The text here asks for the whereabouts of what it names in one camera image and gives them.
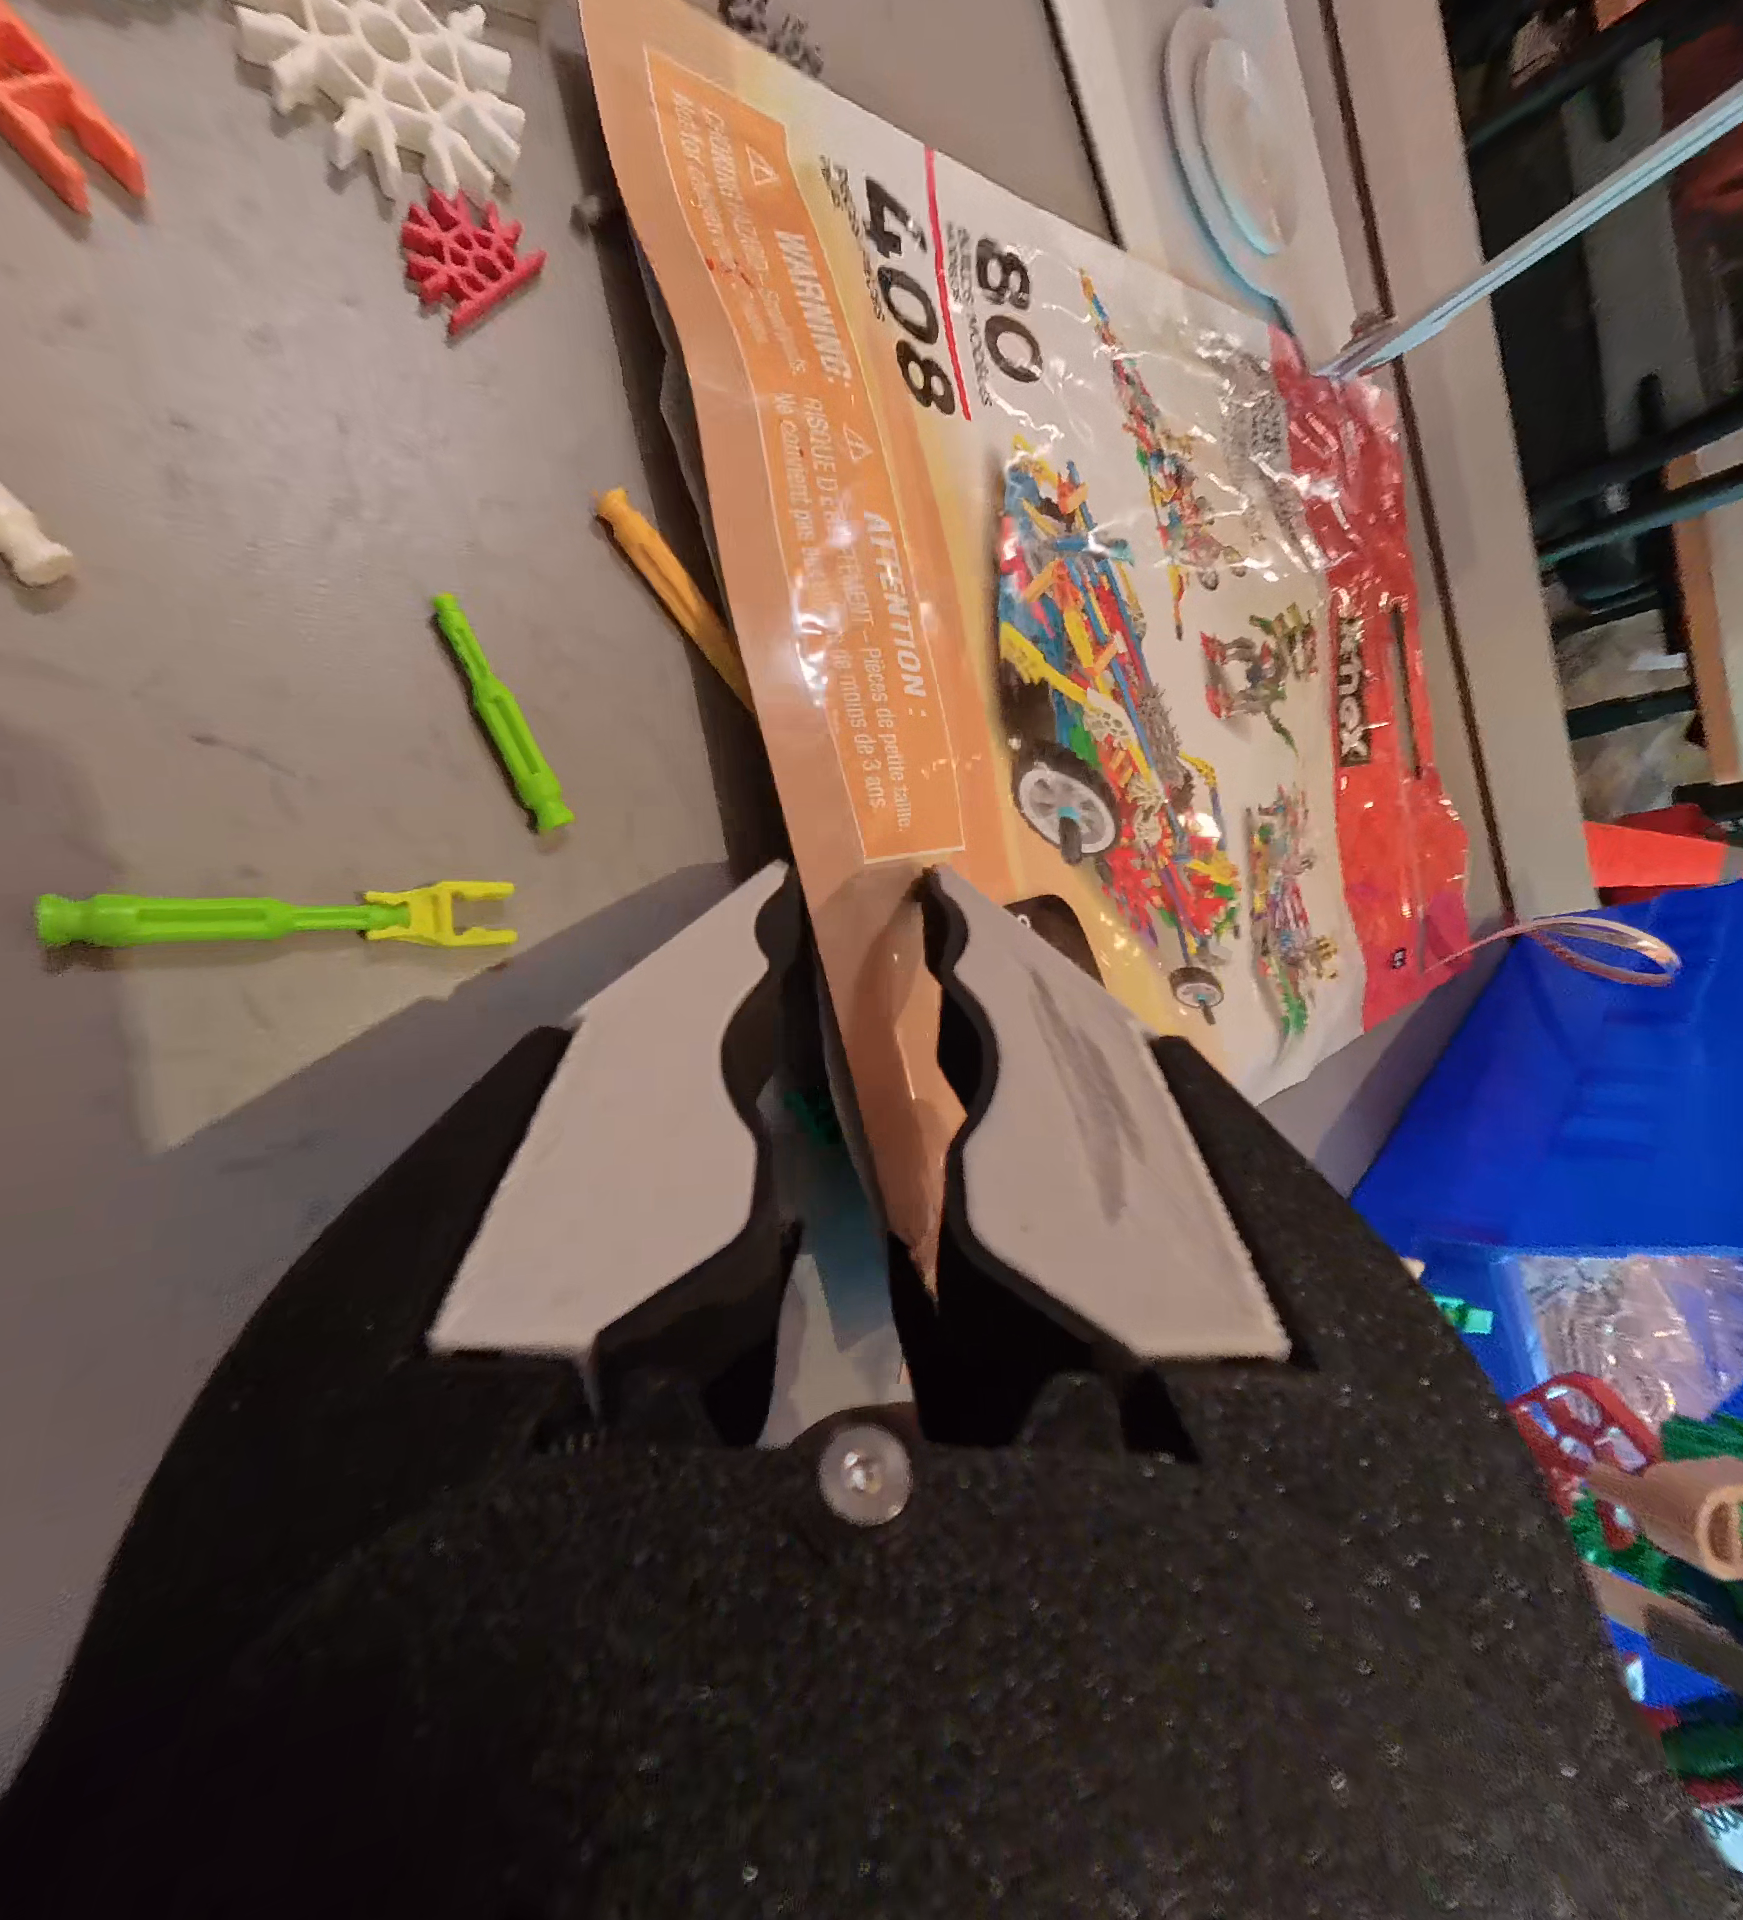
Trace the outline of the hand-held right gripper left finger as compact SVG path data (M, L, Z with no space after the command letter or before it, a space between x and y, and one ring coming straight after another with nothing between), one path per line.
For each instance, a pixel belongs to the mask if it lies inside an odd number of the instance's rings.
M759 1443L796 1241L759 1104L803 946L772 862L574 1010L431 1358L558 1364L600 1423L672 1379L723 1445Z

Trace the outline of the printed toy set bag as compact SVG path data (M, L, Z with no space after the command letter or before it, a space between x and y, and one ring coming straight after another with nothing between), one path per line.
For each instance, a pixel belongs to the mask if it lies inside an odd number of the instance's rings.
M965 1108L909 906L1055 913L1251 1100L1467 946L1392 396L696 4L581 4L887 1230Z

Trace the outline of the yellow-green clip connector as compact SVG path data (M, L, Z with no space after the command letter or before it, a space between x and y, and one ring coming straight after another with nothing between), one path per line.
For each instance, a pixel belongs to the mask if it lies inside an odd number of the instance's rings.
M509 926L460 924L466 906L501 906L512 900L510 882L435 882L406 892L365 892L363 935L376 944L419 948L510 948L518 931Z

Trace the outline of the blue plastic bin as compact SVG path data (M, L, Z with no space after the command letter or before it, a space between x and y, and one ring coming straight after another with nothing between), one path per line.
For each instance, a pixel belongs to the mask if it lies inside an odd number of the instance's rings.
M1511 1260L1743 1260L1743 882L1601 927L1636 940L1607 977L1534 942L1502 961L1353 1190L1427 1289L1494 1321L1467 1334L1507 1403L1543 1381Z

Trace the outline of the long lime green rod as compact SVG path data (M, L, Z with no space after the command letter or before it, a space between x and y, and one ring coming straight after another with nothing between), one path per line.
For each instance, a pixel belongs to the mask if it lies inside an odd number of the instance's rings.
M406 927L403 910L368 902L308 906L274 898L142 898L45 894L34 906L43 948L261 946L299 934L377 935Z

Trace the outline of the crumpled clear plastic bag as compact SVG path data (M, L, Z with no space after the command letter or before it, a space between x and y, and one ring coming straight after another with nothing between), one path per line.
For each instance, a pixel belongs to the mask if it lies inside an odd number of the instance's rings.
M1652 1429L1743 1385L1743 1260L1639 1254L1509 1261L1536 1376L1601 1379Z

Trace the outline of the yellow rod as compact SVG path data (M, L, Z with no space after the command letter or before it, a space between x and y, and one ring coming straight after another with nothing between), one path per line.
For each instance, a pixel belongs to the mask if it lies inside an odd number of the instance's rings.
M659 529L621 489L596 492L592 507L618 552L667 611L678 634L699 650L740 706L756 716L756 699L735 637Z

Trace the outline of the orange traffic cone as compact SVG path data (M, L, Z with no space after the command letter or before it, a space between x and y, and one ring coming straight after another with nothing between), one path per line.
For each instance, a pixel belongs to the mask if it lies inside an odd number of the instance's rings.
M1582 842L1607 904L1743 882L1743 847L1703 833L1586 822Z

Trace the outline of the colourful toy model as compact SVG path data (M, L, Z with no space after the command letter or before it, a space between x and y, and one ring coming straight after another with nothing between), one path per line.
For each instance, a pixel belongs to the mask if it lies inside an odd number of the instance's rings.
M1675 1783L1743 1873L1743 1417L1652 1427L1582 1373L1509 1416L1607 1625L1644 1648L1632 1691Z

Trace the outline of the silver metal stand bar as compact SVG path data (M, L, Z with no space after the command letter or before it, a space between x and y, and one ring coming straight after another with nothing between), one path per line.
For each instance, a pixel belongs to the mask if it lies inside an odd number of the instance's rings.
M1509 251L1487 261L1474 276L1449 287L1420 314L1410 319L1389 319L1364 328L1330 362L1316 364L1316 371L1346 379L1410 354L1443 332L1458 316L1489 300L1566 244L1580 240L1613 211L1675 174L1678 166L1710 151L1742 125L1743 79L1670 133L1629 157L1624 165L1519 238Z

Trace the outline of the white connector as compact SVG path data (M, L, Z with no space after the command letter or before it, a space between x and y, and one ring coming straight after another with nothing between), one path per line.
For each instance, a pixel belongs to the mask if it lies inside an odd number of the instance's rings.
M368 168L384 201L409 179L491 196L522 152L512 57L481 6L423 2L236 4L236 54L261 68L278 114L332 109L327 163Z

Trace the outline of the dark grey snowflake connector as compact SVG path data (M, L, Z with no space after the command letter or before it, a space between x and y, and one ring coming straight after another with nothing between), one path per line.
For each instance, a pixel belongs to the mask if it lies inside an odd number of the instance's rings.
M823 77L823 50L799 13L787 13L787 6L777 2L718 2L715 13L726 27L750 38L773 58L812 79Z

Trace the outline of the orange ladder piece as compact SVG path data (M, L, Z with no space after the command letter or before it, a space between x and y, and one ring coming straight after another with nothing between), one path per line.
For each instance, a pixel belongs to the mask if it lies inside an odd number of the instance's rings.
M0 2L0 137L80 217L90 212L84 158L129 196L145 201L136 146L7 2Z

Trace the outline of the white round stand mount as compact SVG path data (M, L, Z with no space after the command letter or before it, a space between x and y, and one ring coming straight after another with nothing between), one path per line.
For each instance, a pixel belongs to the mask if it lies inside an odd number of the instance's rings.
M1283 97L1214 6L1174 21L1164 109L1190 198L1223 254L1280 260L1301 233L1301 182Z

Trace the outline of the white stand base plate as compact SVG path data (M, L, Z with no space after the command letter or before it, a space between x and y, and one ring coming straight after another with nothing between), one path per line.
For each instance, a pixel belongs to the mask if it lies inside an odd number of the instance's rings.
M1223 254L1190 198L1164 109L1163 57L1176 2L1051 4L1057 44L1116 244L1214 300L1278 325L1312 371L1386 322L1381 250L1364 140L1328 4L1217 2L1223 24L1283 97L1301 182L1292 254Z

